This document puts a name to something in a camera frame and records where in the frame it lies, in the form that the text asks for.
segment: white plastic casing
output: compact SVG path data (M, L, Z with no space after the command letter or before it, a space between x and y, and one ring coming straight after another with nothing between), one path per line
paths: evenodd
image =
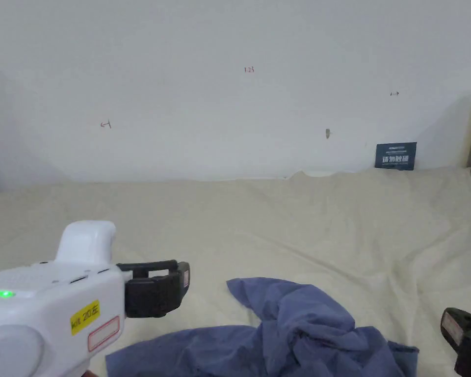
M124 329L125 275L111 264L115 226L70 224L55 260L0 271L0 377L80 377ZM72 334L72 317L98 301L99 316Z

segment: red rectangle outline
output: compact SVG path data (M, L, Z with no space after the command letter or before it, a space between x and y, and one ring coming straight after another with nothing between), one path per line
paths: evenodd
M103 328L109 326L114 320L117 320L117 323L118 323L118 327L117 327L117 331L111 333L110 335L108 335L106 338L104 338L103 340L101 340L99 343L97 343L92 349L89 348L89 339L91 338L91 335L98 332L99 330L102 330ZM110 339L112 336L114 336L116 333L118 333L119 331L121 330L121 318L119 316L116 316L114 318L112 318L111 320L109 320L108 322L106 322L103 326L100 326L98 327L96 330L94 330L93 332L91 332L89 334L89 336L87 337L87 349L89 350L89 352L92 352L94 351L96 348L98 348L99 346L101 346L101 344L103 344L104 342L106 342L108 339Z

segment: white wall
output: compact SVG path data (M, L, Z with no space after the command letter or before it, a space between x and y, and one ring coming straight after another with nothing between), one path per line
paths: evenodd
M0 191L457 165L470 106L471 0L0 1Z

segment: cream fabric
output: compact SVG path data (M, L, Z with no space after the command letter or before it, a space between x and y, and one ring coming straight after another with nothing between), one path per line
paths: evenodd
M268 276L314 284L358 326L419 347L420 376L454 376L440 318L471 311L470 170L30 187L0 194L0 269L52 259L80 219L115 223L115 263L174 258L192 270L179 309L127 319L105 353L185 328L257 325L224 282ZM103 354L91 368L105 375Z

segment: dark blue sign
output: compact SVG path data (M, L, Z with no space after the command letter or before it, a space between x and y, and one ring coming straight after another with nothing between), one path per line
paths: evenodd
M417 143L377 144L375 167L380 169L413 170Z

